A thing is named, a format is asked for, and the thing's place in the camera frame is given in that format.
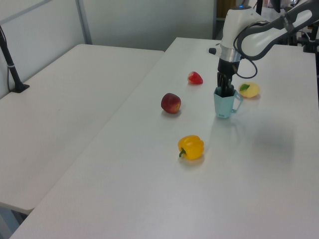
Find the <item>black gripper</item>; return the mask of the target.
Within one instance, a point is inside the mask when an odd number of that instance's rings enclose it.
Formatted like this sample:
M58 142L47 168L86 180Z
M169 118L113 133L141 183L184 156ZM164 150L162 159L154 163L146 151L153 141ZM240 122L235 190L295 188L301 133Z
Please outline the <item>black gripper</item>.
M219 59L217 67L217 87L219 88L219 95L224 97L231 97L234 95L234 86L232 85L232 76L235 75L239 68L239 61L228 62L223 59Z

